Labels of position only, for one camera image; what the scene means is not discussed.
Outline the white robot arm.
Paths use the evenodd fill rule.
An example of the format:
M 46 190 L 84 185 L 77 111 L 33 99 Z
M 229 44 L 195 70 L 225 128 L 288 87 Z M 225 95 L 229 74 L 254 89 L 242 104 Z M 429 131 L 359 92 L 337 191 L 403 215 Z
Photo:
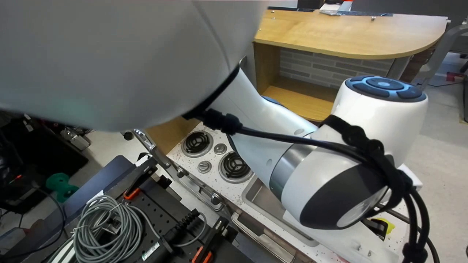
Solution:
M 264 10 L 264 0 L 0 0 L 0 104 L 114 131 L 197 118 L 308 228 L 348 228 L 397 203 L 424 219 L 399 166 L 425 95 L 348 79 L 324 123 L 308 123 L 241 68 Z

